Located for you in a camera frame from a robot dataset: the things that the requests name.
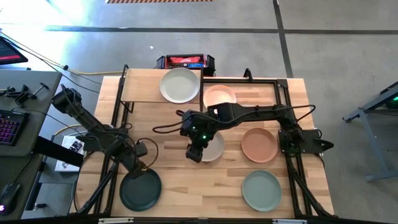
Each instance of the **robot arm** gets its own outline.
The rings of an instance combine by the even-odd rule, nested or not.
[[[217,131],[248,121],[278,121],[282,128],[279,133],[283,135],[280,137],[280,146],[282,149],[287,148],[286,153],[289,149],[305,151],[307,147],[311,148],[307,149],[308,152],[316,153],[333,147],[332,143],[319,139],[317,130],[303,130],[295,119],[294,108],[286,105],[243,107],[237,103],[222,103],[209,106],[206,113],[188,110],[182,115],[180,129],[180,135],[191,139],[186,157],[200,162],[203,149],[213,140]]]
[[[85,143],[85,151],[101,151],[115,162],[120,162],[129,172],[139,175],[145,164],[138,158],[147,154],[142,142],[135,145],[126,129],[102,124],[81,104],[81,95],[72,88],[61,85],[62,91],[52,98],[52,104],[60,112],[75,118],[87,129],[86,136],[77,138]]]

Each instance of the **sage green plate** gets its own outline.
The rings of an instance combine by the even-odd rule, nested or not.
[[[244,178],[242,193],[246,203],[260,212],[275,209],[282,198],[279,181],[273,174],[264,170],[253,171]]]

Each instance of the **orange plate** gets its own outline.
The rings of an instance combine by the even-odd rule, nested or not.
[[[236,103],[234,91],[224,85],[213,85],[209,87],[203,95],[203,104],[205,107],[207,108],[208,106],[220,103]]]
[[[274,136],[262,128],[247,131],[242,138],[243,153],[252,161],[268,162],[276,156],[278,145]]]

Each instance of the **computer mouse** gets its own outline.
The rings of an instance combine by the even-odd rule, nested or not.
[[[0,215],[9,215],[14,211],[20,187],[19,184],[10,183],[3,188],[0,195]]]

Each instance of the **plate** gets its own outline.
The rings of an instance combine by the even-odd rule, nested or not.
[[[150,209],[156,204],[162,191],[159,175],[148,169],[136,179],[127,174],[120,185],[120,199],[123,205],[135,212]]]
[[[260,212],[275,209],[282,198],[278,179],[264,170],[255,170],[244,178],[242,193],[246,203]]]
[[[203,162],[211,162],[218,159],[224,152],[224,138],[217,132],[214,135],[213,140],[209,142],[206,149],[203,150],[203,156],[201,160]]]
[[[224,85],[213,85],[209,87],[203,95],[203,104],[205,107],[207,108],[208,106],[220,103],[236,103],[234,91]]]
[[[172,103],[189,102],[198,94],[199,89],[199,78],[186,68],[170,70],[160,81],[160,93]]]
[[[244,133],[241,145],[243,153],[250,160],[258,163],[270,161],[278,151],[274,136],[262,128],[253,128]]]

